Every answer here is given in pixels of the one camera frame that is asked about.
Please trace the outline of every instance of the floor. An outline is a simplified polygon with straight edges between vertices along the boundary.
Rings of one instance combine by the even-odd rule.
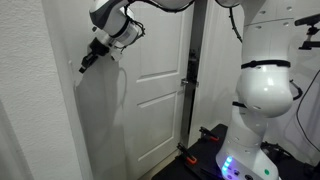
[[[179,154],[179,151],[176,150],[172,154],[170,154],[167,158],[157,164],[154,168],[148,171],[145,175],[143,175],[139,180],[150,180],[152,177],[161,171],[164,167],[166,167],[169,163],[171,163],[174,158]]]

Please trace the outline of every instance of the black band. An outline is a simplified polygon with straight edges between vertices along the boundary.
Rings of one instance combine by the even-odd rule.
[[[236,101],[233,101],[233,102],[232,102],[232,106],[247,108],[246,105],[244,105],[244,104],[242,104],[242,103],[239,103],[239,102],[236,102]]]
[[[122,26],[122,28],[115,35],[110,35],[110,37],[112,37],[114,39],[114,38],[121,36],[126,31],[129,23],[130,23],[130,20],[129,20],[129,18],[127,18],[127,20],[124,23],[124,25]]]
[[[262,61],[251,61],[241,65],[241,69],[254,68],[261,65],[277,65],[281,67],[291,67],[291,63],[285,60],[262,60]]]

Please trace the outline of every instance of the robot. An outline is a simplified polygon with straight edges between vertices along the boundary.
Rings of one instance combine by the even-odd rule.
[[[142,1],[167,12],[188,8],[191,0],[96,0],[90,17],[96,26],[91,52],[83,59],[84,73],[111,51],[121,58],[123,48],[143,37],[144,28],[134,20],[130,4]],[[242,6],[245,13],[242,73],[238,80],[230,122],[216,162],[224,179],[278,180],[277,167],[260,149],[268,118],[286,113],[293,102],[289,88],[288,48],[294,27],[295,0],[216,0],[225,8]]]

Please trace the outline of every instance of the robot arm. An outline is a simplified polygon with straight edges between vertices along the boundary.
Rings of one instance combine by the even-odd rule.
[[[110,48],[119,42],[126,47],[144,35],[142,23],[133,20],[133,13],[128,6],[141,1],[160,8],[166,12],[180,12],[188,8],[194,0],[96,0],[90,9],[96,38],[89,45],[91,52],[83,58],[79,70],[84,73],[97,59],[104,56]]]

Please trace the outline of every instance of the blue light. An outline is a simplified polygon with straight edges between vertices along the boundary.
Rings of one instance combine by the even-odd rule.
[[[228,162],[228,163],[231,163],[231,161],[232,161],[232,157],[229,156],[229,157],[227,158],[227,162]]]

